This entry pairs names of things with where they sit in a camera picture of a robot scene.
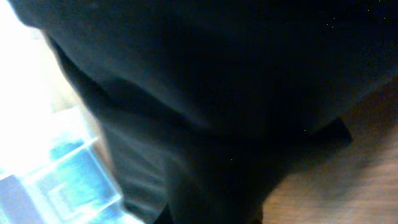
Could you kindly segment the clear plastic storage bin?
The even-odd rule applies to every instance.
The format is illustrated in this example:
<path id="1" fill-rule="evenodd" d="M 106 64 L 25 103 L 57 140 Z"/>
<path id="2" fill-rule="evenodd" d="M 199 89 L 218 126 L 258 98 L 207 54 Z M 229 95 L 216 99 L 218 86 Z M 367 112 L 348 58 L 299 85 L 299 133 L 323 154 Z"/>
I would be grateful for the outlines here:
<path id="1" fill-rule="evenodd" d="M 78 108 L 1 126 L 1 223 L 140 223 Z"/>

